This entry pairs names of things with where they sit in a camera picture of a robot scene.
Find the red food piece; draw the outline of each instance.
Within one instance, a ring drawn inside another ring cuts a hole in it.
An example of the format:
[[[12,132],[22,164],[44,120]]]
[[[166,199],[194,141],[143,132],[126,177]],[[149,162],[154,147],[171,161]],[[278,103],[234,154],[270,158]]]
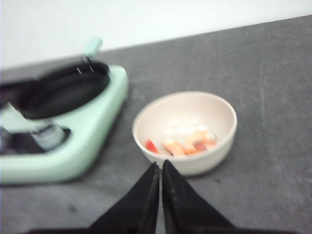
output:
[[[158,149],[156,148],[156,146],[152,143],[152,141],[151,141],[150,139],[148,139],[148,140],[146,141],[145,147],[146,147],[146,149],[148,149],[149,151],[152,151],[152,152],[157,153],[157,154],[159,153],[159,152],[158,152]]]

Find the orange food piece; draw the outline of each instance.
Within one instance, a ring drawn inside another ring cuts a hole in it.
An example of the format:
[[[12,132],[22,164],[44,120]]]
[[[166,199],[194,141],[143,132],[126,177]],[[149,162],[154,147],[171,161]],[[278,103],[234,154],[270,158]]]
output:
[[[192,145],[192,144],[186,144],[186,145],[184,146],[184,152],[185,152],[187,155],[193,155],[193,154],[198,153],[198,150],[194,147],[194,145]]]
[[[206,150],[206,144],[204,142],[197,142],[194,144],[195,149],[198,151],[204,151]]]
[[[183,147],[177,141],[171,138],[164,141],[164,147],[174,156],[185,154]]]
[[[145,147],[149,151],[152,151],[152,152],[157,153],[157,154],[159,153],[158,149],[156,148],[156,146],[152,143],[152,141],[150,139],[148,139],[146,141]]]

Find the white bowl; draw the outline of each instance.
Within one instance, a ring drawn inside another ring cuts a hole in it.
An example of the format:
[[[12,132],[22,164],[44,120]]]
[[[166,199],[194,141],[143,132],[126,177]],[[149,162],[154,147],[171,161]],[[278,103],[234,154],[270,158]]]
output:
[[[204,92],[182,92],[157,99],[136,117],[133,137],[145,156],[162,168],[168,159],[183,175],[195,175],[219,164],[229,152],[236,132],[237,117],[233,107],[223,98]],[[179,142],[197,129],[217,135],[217,145],[192,156],[171,156],[163,141],[171,137]],[[148,139],[159,154],[145,148]]]

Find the handle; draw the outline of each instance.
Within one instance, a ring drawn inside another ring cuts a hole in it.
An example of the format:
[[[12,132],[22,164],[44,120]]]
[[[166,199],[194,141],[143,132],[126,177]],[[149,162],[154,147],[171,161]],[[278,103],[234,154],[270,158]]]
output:
[[[90,61],[91,58],[97,54],[102,44],[103,44],[103,41],[100,37],[92,38],[87,44],[87,46],[85,47],[82,53],[82,56],[88,61]]]

